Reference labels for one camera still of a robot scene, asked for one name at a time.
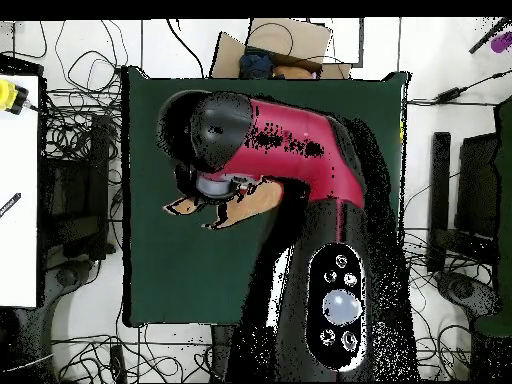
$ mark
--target tan finger pad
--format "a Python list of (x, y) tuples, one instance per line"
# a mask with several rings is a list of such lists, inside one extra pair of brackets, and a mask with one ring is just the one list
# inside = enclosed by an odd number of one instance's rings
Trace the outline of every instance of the tan finger pad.
[(171, 215), (190, 215), (194, 213), (199, 205), (196, 204), (193, 197), (182, 197), (173, 203), (164, 206), (164, 211)]
[(227, 220), (220, 223), (221, 217), (218, 217), (218, 224), (214, 223), (213, 227), (216, 229), (230, 227), (251, 216), (275, 208), (281, 202), (282, 195), (281, 184), (275, 181), (264, 181), (254, 193), (243, 196), (240, 202), (237, 197), (227, 202)]

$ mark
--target black cable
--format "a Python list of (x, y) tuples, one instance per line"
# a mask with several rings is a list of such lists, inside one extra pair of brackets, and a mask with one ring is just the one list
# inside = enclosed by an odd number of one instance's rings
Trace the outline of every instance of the black cable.
[(307, 57), (307, 58), (305, 58), (305, 59), (298, 59), (298, 60), (294, 60), (293, 62), (289, 63), (289, 64), (288, 64), (288, 66), (292, 66), (292, 65), (294, 65), (294, 64), (296, 64), (296, 63), (304, 62), (304, 61), (306, 61), (306, 60), (310, 60), (310, 59), (319, 59), (319, 58), (321, 58), (321, 57), (323, 57), (323, 58), (328, 58), (328, 59), (334, 59), (334, 60), (336, 61), (336, 63), (341, 63), (341, 64), (345, 63), (345, 62), (343, 62), (342, 60), (339, 60), (337, 57), (328, 56), (328, 55), (319, 55), (319, 56), (311, 56), (311, 57)]
[[(336, 57), (336, 46), (334, 44), (334, 19), (333, 18), (330, 18), (331, 19), (331, 23), (332, 23), (332, 26), (333, 26), (333, 29), (332, 29), (332, 51), (334, 53), (334, 56)], [(336, 63), (336, 65), (338, 66), (338, 69), (340, 71), (340, 74), (341, 76), (343, 77), (343, 79), (347, 79), (345, 77), (345, 74), (343, 73), (343, 71), (341, 70), (340, 68), (340, 64), (339, 63)]]
[(167, 22), (167, 25), (169, 26), (169, 29), (171, 30), (172, 34), (176, 37), (176, 39), (181, 43), (181, 45), (183, 47), (185, 47), (187, 49), (187, 51), (193, 56), (193, 58), (197, 61), (197, 63), (199, 64), (199, 68), (201, 70), (201, 78), (204, 78), (204, 71), (203, 71), (203, 65), (201, 64), (201, 61), (199, 60), (199, 58), (196, 56), (196, 54), (190, 50), (190, 48), (185, 44), (185, 42), (179, 37), (178, 34), (176, 34), (176, 31), (174, 31), (174, 28), (172, 27), (171, 25), (171, 21), (169, 21), (169, 19), (166, 19), (165, 20)]
[(441, 104), (448, 104), (448, 103), (450, 103), (450, 104), (465, 104), (465, 105), (472, 105), (472, 106), (497, 106), (495, 104), (490, 104), (490, 103), (457, 103), (457, 102), (452, 103), (452, 101), (457, 99), (458, 97), (460, 97), (460, 95), (462, 93), (464, 93), (465, 91), (469, 90), (472, 87), (475, 87), (478, 84), (482, 84), (483, 82), (489, 81), (490, 79), (502, 78), (502, 77), (510, 74), (511, 72), (512, 72), (512, 69), (509, 69), (508, 71), (505, 71), (505, 72), (498, 72), (496, 74), (493, 74), (490, 77), (484, 78), (484, 79), (477, 81), (473, 84), (470, 84), (466, 87), (462, 87), (462, 88), (453, 87), (450, 90), (447, 90), (441, 94), (438, 94), (433, 100), (414, 99), (407, 103), (414, 104), (417, 106), (432, 106), (432, 105), (441, 105)]
[(27, 54), (27, 53), (20, 53), (20, 52), (16, 52), (14, 51), (15, 49), (11, 50), (11, 51), (5, 51), (5, 52), (1, 52), (0, 54), (17, 54), (19, 56), (23, 56), (23, 57), (29, 57), (31, 59), (42, 59), (43, 57), (46, 56), (46, 53), (48, 52), (48, 43), (46, 41), (46, 34), (44, 33), (44, 27), (43, 27), (43, 22), (42, 21), (39, 21), (39, 25), (41, 26), (41, 33), (43, 35), (43, 41), (44, 41), (44, 51), (41, 55), (39, 56), (34, 56), (34, 55), (31, 55), (31, 54)]
[(439, 334), (438, 334), (438, 336), (437, 336), (437, 350), (438, 350), (438, 352), (439, 352), (439, 360), (440, 360), (440, 362), (441, 362), (441, 366), (443, 367), (444, 372), (447, 374), (447, 376), (450, 378), (450, 380), (456, 380), (456, 378), (455, 378), (454, 376), (452, 376), (452, 375), (448, 372), (448, 370), (446, 369), (446, 364), (445, 364), (445, 361), (444, 361), (444, 357), (443, 357), (443, 356), (442, 356), (442, 354), (441, 354), (441, 348), (440, 348), (440, 346), (441, 346), (441, 337), (442, 337), (442, 335), (445, 333), (445, 331), (450, 330), (451, 328), (460, 328), (460, 329), (462, 329), (462, 330), (464, 330), (464, 331), (467, 331), (470, 335), (471, 335), (471, 331), (469, 331), (469, 329), (468, 329), (468, 328), (466, 328), (466, 327), (464, 327), (464, 326), (462, 326), (462, 325), (458, 325), (458, 324), (451, 324), (451, 325), (448, 325), (448, 326), (446, 326), (445, 328), (443, 328), (443, 329), (439, 332)]
[(456, 106), (498, 106), (496, 103), (477, 103), (477, 102), (443, 102), (439, 103), (433, 100), (409, 100), (408, 105), (413, 106), (441, 106), (441, 105), (456, 105)]
[[(457, 175), (459, 175), (460, 172), (456, 172), (455, 174), (452, 174), (449, 176), (449, 179), (450, 178), (453, 178), (453, 177), (456, 177)], [(409, 203), (411, 203), (411, 200), (414, 199), (416, 196), (420, 195), (421, 193), (423, 193), (425, 190), (428, 190), (430, 187), (432, 186), (432, 184), (429, 184), (428, 186), (426, 186), (425, 188), (421, 189), (420, 191), (418, 191), (415, 195), (413, 195), (409, 201), (407, 202), (407, 204), (405, 205), (405, 208), (404, 208), (404, 214), (405, 214), (405, 211), (407, 210), (407, 206), (409, 206)]]
[(247, 37), (247, 45), (249, 45), (249, 40), (251, 39), (251, 36), (257, 31), (259, 30), (260, 28), (263, 28), (267, 25), (274, 25), (274, 26), (278, 26), (278, 27), (281, 27), (283, 28), (284, 30), (286, 30), (286, 32), (288, 33), (288, 35), (290, 36), (290, 50), (288, 51), (288, 53), (286, 54), (286, 56), (290, 56), (292, 50), (293, 50), (293, 35), (292, 33), (290, 32), (290, 30), (288, 28), (286, 28), (284, 25), (281, 25), (281, 24), (278, 24), (277, 22), (267, 22), (267, 23), (264, 23), (262, 25), (260, 25), (259, 27), (256, 27), (254, 28), (250, 33), (249, 33), (249, 36)]

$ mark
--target white board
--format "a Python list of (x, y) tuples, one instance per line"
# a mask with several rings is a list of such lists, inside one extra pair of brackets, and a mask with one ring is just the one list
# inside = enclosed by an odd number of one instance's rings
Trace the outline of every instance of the white board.
[[(36, 76), (0, 75), (29, 91), (39, 105)], [(0, 218), (0, 306), (36, 307), (38, 114), (0, 112), (0, 210), (21, 198)]]

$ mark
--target gray part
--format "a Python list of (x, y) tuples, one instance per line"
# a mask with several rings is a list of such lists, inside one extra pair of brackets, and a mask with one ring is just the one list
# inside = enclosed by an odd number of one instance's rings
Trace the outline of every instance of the gray part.
[[(7, 369), (23, 366), (52, 354), (51, 329), (55, 308), (62, 296), (80, 288), (87, 281), (87, 277), (88, 273), (85, 279), (81, 278), (75, 280), (74, 284), (63, 286), (56, 278), (47, 275), (43, 306), (36, 309), (19, 308), (13, 311), (18, 321), (19, 331), (15, 335), (15, 341), (9, 346), (9, 353), (12, 354), (13, 359), (7, 364)], [(17, 376), (23, 373), (23, 377), (31, 382), (57, 383), (52, 359), (53, 357), (50, 357), (26, 369), (12, 372), (8, 377), (16, 381)]]
[(212, 181), (197, 177), (197, 189), (211, 199), (224, 199), (233, 195), (231, 181)]
[(435, 279), (441, 296), (464, 310), (470, 326), (478, 317), (498, 312), (497, 293), (480, 281), (456, 272), (440, 272)]

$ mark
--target black handle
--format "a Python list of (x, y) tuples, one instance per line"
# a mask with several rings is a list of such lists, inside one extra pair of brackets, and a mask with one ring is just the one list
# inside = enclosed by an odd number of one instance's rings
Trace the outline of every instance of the black handle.
[(277, 379), (371, 380), (369, 290), (363, 210), (311, 203), (281, 303)]

